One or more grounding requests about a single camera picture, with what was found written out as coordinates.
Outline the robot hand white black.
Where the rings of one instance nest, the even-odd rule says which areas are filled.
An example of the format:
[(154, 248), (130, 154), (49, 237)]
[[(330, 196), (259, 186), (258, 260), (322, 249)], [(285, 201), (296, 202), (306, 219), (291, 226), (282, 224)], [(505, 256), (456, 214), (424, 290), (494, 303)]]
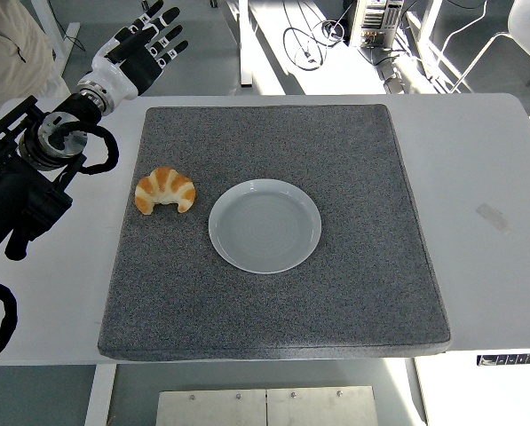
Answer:
[(90, 73), (78, 82), (76, 91), (94, 99), (104, 113), (145, 93), (188, 47), (186, 40), (171, 44), (182, 32), (181, 25), (172, 25), (180, 10), (174, 6), (165, 11), (163, 5), (155, 2), (119, 29), (93, 57)]

